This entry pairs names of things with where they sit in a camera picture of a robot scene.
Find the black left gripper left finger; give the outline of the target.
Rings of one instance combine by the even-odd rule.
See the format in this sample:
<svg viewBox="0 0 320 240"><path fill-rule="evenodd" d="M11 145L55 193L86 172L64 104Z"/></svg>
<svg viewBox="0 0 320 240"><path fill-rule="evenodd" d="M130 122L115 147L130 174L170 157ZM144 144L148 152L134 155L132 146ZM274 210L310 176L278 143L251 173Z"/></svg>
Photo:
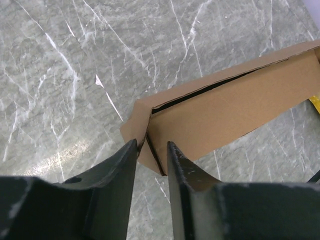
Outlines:
<svg viewBox="0 0 320 240"><path fill-rule="evenodd" d="M138 159L135 139L114 155L69 178L0 178L3 240L124 240Z"/></svg>

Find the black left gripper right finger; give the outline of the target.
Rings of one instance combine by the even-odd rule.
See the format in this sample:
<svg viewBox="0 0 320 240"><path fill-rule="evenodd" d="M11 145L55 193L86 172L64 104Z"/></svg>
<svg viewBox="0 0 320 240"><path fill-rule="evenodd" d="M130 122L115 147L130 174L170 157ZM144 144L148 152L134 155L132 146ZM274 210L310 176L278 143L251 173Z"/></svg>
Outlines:
<svg viewBox="0 0 320 240"><path fill-rule="evenodd" d="M169 196L176 240L317 240L320 184L221 182L172 141Z"/></svg>

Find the brown cardboard paper box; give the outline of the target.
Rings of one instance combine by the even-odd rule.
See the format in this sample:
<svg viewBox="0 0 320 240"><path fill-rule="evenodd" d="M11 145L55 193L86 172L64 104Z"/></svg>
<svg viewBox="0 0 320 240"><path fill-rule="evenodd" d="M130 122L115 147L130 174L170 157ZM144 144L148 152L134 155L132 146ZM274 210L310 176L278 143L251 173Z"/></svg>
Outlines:
<svg viewBox="0 0 320 240"><path fill-rule="evenodd" d="M299 43L135 101L120 132L165 176L167 143L191 161L250 133L320 90L320 42Z"/></svg>

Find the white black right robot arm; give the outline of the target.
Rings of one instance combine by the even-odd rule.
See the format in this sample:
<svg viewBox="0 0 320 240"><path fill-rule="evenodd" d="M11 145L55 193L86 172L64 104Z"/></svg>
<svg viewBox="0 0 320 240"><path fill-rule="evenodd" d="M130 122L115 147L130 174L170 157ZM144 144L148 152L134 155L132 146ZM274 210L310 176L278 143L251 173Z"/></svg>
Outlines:
<svg viewBox="0 0 320 240"><path fill-rule="evenodd" d="M307 182L319 185L320 184L320 170L314 176L312 176Z"/></svg>

